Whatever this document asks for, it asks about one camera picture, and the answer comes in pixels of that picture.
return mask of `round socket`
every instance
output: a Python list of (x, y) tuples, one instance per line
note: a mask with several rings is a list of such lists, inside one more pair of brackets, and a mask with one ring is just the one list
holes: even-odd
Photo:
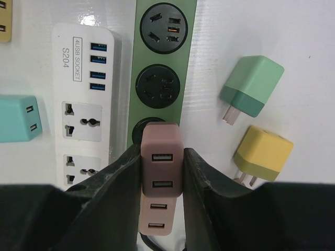
[(140, 33), (146, 46), (159, 54), (170, 54), (183, 46), (188, 33), (184, 13), (169, 3), (151, 6), (143, 15)]
[(137, 77), (136, 93), (145, 105), (162, 109), (176, 101), (180, 93), (180, 81), (170, 67), (150, 65)]
[(141, 144), (142, 137), (143, 137), (143, 130), (145, 129), (146, 125), (149, 122), (164, 122), (165, 120), (157, 118), (157, 117), (150, 117), (142, 119), (140, 122), (136, 124), (134, 129), (132, 130), (131, 138), (134, 144)]

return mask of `plug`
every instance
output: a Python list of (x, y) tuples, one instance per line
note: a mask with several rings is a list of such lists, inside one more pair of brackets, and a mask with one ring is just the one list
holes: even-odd
[(0, 143), (30, 141), (42, 133), (34, 96), (0, 95)]
[(243, 172), (237, 179), (243, 184), (247, 175), (252, 175), (249, 185), (252, 187), (257, 178), (274, 181), (285, 165), (293, 143), (275, 133), (251, 126), (233, 160)]
[(282, 66), (265, 56), (241, 58), (220, 94), (230, 104), (223, 120), (233, 125), (241, 111), (257, 117), (283, 73)]
[(144, 235), (169, 235), (176, 202), (177, 198), (148, 198), (142, 193), (139, 232)]
[(184, 146), (177, 124), (150, 122), (141, 144), (142, 189), (147, 197), (179, 197)]
[(0, 42), (12, 38), (12, 0), (0, 0)]

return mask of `power strip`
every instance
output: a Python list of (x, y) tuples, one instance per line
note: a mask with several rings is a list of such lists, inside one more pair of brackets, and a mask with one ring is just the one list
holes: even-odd
[(110, 162), (115, 38), (57, 24), (52, 33), (57, 184), (75, 185)]
[(180, 123), (197, 0), (137, 0), (128, 147), (143, 126)]

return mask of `cable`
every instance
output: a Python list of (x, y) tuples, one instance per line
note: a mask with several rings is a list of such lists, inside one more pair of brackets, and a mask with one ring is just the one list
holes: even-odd
[(142, 241), (153, 251), (165, 251), (163, 248), (159, 247), (157, 244), (155, 244), (152, 240), (149, 239), (147, 235), (141, 234)]

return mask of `yellow usb charger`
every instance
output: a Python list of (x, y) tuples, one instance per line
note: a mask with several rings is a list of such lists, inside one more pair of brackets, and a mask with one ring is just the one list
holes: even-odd
[(251, 126), (233, 157), (235, 164), (243, 172), (237, 181), (242, 184), (246, 175), (253, 176), (250, 186), (254, 185), (257, 178), (274, 181), (292, 149), (291, 141)]
[(12, 38), (12, 0), (0, 0), (0, 42)]

